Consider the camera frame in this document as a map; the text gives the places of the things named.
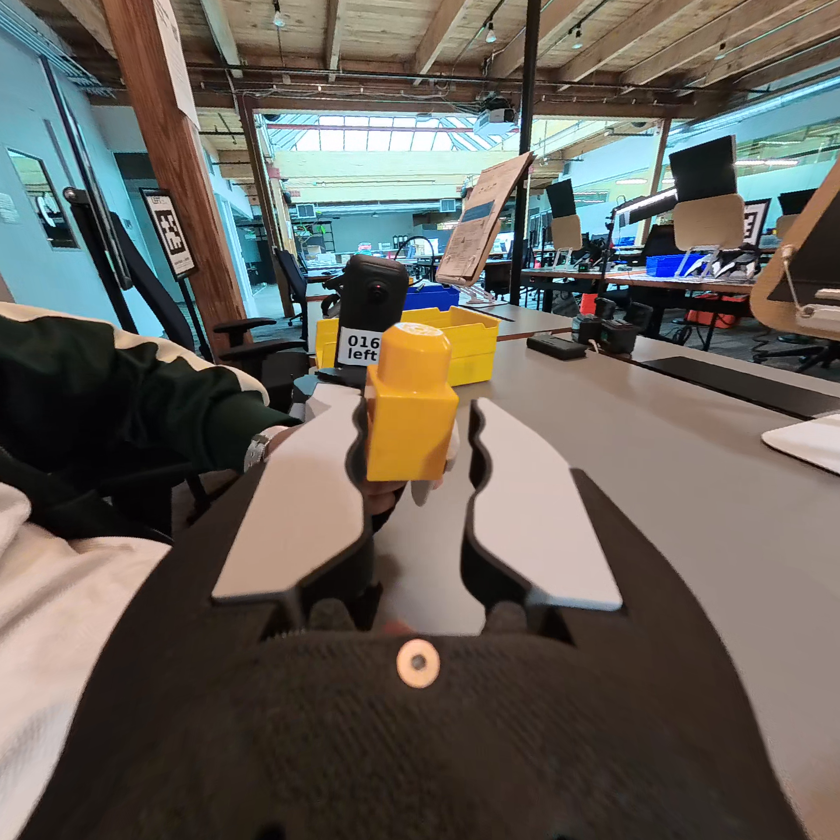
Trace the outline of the person's left hand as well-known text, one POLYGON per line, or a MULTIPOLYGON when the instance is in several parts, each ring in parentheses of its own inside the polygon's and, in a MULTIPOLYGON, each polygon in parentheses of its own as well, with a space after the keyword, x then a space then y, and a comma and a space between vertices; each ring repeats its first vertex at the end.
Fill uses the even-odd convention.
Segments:
MULTIPOLYGON (((270 429, 264 430, 263 435, 268 437, 264 452, 265 459, 270 457, 279 446, 282 446, 291 435, 301 429, 302 426, 282 427, 281 430, 277 430, 272 435, 269 435, 270 429)), ((373 482, 363 479, 359 484, 360 492, 369 503, 373 516, 383 515, 393 510, 405 487, 406 483, 401 481, 373 482)))

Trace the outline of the black charging dock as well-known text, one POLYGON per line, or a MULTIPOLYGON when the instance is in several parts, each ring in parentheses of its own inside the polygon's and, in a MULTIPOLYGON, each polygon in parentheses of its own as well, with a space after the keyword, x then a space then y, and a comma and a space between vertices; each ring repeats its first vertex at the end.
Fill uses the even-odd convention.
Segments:
POLYGON ((648 329, 653 319, 653 308, 631 301, 621 314, 613 299, 597 296, 585 298, 589 303, 584 305, 574 321, 571 340, 584 350, 630 358, 638 337, 648 329))

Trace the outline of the white stand base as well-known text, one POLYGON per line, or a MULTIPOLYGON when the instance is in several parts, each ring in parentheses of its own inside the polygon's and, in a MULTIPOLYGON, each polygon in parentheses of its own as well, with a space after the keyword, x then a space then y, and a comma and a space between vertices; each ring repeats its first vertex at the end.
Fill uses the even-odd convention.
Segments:
POLYGON ((839 413, 765 432, 772 450, 839 476, 839 413))

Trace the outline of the person's white shirt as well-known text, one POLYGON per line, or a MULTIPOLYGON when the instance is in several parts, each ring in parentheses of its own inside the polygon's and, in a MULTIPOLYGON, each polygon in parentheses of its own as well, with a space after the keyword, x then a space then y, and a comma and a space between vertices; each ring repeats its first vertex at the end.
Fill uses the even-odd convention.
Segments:
POLYGON ((65 540, 1 492, 1 838, 17 838, 65 747, 105 643, 169 552, 131 537, 65 540))

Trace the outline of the black desk mat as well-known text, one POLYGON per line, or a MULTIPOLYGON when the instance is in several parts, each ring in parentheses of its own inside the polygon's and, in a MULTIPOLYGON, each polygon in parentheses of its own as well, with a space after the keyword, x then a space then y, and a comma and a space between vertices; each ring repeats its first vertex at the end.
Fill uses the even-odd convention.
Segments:
POLYGON ((839 413, 836 396, 685 356, 642 361, 637 365, 798 421, 811 421, 839 413))

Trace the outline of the black metal pole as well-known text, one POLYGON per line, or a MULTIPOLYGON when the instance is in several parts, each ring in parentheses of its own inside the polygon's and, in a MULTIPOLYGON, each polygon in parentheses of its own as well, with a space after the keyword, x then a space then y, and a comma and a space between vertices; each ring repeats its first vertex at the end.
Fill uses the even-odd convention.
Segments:
MULTIPOLYGON (((529 153, 531 150, 533 96, 538 62, 540 16, 540 1, 528 1, 521 73, 520 154, 529 153)), ((509 302, 515 307, 520 305, 522 258, 525 249, 526 223, 529 215, 527 183, 528 169, 524 169, 517 183, 513 221, 509 302)))

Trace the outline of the yellow plastic bin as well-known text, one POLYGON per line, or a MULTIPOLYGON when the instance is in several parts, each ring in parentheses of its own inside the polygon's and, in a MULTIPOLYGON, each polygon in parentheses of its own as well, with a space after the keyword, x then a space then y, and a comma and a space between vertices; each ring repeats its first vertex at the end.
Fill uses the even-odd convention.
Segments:
MULTIPOLYGON (((497 347, 500 321, 486 314, 452 307, 405 311, 395 342, 385 339, 379 374, 387 386, 407 385, 432 389, 487 382, 497 347)), ((337 319, 320 320, 316 327, 317 376, 322 382, 362 390, 370 382, 373 361, 364 349, 364 333, 345 339, 337 319)))

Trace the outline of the black board with wooden back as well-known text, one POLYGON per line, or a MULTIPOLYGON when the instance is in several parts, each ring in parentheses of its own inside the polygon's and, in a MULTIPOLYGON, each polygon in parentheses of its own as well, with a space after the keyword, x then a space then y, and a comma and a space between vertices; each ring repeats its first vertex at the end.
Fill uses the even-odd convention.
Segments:
POLYGON ((750 293, 763 326, 839 341, 839 162, 785 230, 750 293))

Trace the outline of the blue plastic bin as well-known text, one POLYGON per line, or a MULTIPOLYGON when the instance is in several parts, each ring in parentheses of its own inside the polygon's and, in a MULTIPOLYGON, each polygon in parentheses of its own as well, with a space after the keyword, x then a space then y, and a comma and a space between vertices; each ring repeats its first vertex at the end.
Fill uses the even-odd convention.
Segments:
POLYGON ((403 311, 437 309, 446 312, 459 304, 460 292, 456 287, 436 283, 418 283, 409 286, 403 311))
POLYGON ((692 270, 703 267, 707 257, 698 253, 649 256, 645 262, 646 275, 665 279, 686 277, 692 270))

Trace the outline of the grey desk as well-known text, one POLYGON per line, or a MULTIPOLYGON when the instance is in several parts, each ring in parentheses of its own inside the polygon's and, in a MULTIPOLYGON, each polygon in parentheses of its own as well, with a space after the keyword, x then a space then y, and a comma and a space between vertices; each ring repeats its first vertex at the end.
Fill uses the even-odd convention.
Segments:
POLYGON ((838 477, 761 442, 789 417, 633 362, 497 346, 498 403, 591 477, 671 562, 733 656, 813 838, 838 838, 838 477))

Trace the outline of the white ceiling projector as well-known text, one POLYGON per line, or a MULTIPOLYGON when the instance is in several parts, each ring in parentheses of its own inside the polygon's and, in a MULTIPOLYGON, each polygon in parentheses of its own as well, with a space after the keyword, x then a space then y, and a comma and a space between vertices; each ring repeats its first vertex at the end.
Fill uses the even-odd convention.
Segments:
POLYGON ((482 110, 473 122, 472 131, 483 140, 506 138, 519 129, 518 113, 507 99, 494 97, 482 102, 482 110))

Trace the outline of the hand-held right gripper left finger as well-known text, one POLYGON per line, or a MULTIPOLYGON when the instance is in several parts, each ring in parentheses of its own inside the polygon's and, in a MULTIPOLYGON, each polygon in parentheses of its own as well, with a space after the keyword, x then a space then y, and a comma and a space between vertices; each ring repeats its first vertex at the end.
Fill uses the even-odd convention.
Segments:
POLYGON ((367 413, 359 427, 326 416, 291 435, 262 467, 213 587, 216 606, 268 605, 281 630, 305 627, 322 599, 353 604, 374 575, 365 473, 367 413))

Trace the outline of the yellow toy building block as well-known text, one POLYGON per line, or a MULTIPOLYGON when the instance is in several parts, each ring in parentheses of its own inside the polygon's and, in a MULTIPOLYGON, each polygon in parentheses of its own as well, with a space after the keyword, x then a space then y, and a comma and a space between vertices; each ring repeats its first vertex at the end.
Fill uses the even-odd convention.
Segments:
POLYGON ((448 383, 451 352, 444 332, 426 324, 399 322, 383 333, 364 391, 370 482, 442 478, 459 404, 448 383))

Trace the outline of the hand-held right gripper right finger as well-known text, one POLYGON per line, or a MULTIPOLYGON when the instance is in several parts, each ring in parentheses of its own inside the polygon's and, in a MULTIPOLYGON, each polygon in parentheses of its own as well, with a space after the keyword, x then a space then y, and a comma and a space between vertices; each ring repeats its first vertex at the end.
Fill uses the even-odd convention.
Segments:
POLYGON ((480 601, 497 598, 527 608, 558 606, 620 616, 623 598, 604 541, 581 497, 581 486, 545 437, 488 398, 459 421, 459 542, 468 550, 459 580, 459 632, 477 635, 480 601))

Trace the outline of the wooden pillar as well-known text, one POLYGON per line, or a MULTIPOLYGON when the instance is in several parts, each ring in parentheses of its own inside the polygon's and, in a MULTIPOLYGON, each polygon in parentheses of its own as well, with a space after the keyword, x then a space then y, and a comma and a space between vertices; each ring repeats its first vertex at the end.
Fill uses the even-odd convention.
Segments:
POLYGON ((199 130, 176 106, 153 1, 101 5, 154 176, 174 198, 196 260, 191 278, 196 305, 211 348, 220 354, 228 349, 228 337, 214 328, 246 314, 199 130))

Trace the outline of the framed marker poster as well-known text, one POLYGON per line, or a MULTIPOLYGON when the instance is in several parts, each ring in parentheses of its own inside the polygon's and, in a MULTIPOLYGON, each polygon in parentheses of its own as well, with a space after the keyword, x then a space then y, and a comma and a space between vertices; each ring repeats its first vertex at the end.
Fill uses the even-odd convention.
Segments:
POLYGON ((173 277, 190 277, 197 271, 197 264, 174 198, 159 187, 141 187, 140 195, 173 277))

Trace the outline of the cardboard backed board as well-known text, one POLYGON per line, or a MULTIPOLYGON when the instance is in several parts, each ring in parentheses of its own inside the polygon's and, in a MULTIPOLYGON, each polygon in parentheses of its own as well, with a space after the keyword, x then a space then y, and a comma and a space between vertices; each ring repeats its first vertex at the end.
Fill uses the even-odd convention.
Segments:
POLYGON ((574 189, 570 178, 549 185, 546 189, 552 215, 551 235, 557 251, 582 248, 581 220, 576 211, 574 189))
POLYGON ((738 191, 736 151, 736 137, 730 134, 669 156, 678 249, 732 250, 742 245, 745 205, 738 191))

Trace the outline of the white paper notice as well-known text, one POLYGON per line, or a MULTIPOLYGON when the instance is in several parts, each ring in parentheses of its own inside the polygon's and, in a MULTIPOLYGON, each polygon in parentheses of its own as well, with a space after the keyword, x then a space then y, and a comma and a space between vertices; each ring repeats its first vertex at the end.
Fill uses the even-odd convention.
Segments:
POLYGON ((194 128, 200 130, 193 90, 183 54, 180 29, 172 2, 153 1, 153 6, 176 106, 189 119, 194 128))

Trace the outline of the person's dark green jacket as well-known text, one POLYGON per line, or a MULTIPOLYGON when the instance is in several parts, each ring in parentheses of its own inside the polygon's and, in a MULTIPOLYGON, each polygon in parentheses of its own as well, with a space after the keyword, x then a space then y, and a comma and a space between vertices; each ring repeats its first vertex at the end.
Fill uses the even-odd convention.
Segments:
POLYGON ((53 535, 71 541, 96 538, 146 539, 166 546, 172 539, 123 515, 96 491, 81 492, 1 450, 1 481, 28 499, 29 519, 53 535))

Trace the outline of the person's left forearm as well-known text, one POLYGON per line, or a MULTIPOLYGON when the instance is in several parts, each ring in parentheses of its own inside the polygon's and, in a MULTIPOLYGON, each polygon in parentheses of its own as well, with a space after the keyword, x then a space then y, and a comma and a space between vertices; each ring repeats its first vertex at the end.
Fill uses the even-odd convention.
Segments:
POLYGON ((47 472, 130 445, 242 473, 299 425, 257 379, 169 340, 5 302, 1 380, 2 448, 47 472))

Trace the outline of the white sign stand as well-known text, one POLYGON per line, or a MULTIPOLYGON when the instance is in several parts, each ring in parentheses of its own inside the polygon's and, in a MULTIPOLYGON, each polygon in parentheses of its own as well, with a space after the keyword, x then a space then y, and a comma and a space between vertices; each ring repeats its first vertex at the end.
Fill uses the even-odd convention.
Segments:
POLYGON ((505 296, 496 296, 483 288, 480 284, 472 286, 452 286, 458 292, 458 305, 462 308, 477 308, 479 310, 507 306, 510 302, 505 296))

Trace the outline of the small marker poster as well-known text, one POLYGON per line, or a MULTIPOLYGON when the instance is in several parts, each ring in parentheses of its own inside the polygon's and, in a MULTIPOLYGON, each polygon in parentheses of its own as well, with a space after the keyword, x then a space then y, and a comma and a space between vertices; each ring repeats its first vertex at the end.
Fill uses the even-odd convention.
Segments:
POLYGON ((757 249, 760 246, 760 240, 764 231, 764 224, 772 201, 772 198, 764 198, 744 203, 743 249, 757 249))

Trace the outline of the brown cardboard sign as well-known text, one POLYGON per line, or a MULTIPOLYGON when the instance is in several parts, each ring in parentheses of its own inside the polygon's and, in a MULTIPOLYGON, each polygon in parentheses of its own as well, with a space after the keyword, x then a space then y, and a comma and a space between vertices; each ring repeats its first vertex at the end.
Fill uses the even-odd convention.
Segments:
POLYGON ((438 282, 459 287, 477 282, 501 228, 503 207, 532 161, 528 152, 479 174, 437 268, 438 282))

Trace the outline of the black rectangular case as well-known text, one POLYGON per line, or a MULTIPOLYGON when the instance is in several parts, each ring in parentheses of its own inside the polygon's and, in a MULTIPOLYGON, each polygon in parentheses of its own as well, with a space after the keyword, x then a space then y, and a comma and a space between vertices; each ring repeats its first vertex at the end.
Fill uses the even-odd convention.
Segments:
POLYGON ((585 358, 587 346, 558 335, 541 333, 526 339, 527 348, 558 361, 577 361, 585 358))

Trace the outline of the black framed display panel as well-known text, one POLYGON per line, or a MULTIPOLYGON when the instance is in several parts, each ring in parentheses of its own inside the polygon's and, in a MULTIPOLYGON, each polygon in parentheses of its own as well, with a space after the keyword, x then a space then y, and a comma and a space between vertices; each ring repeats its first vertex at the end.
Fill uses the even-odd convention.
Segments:
POLYGON ((93 171, 78 122, 60 91, 49 60, 46 57, 40 57, 39 62, 64 126, 82 182, 82 187, 73 185, 66 187, 63 196, 70 206, 121 329, 137 333, 137 326, 124 296, 124 292, 133 285, 132 277, 119 243, 118 232, 112 222, 111 212, 93 171))

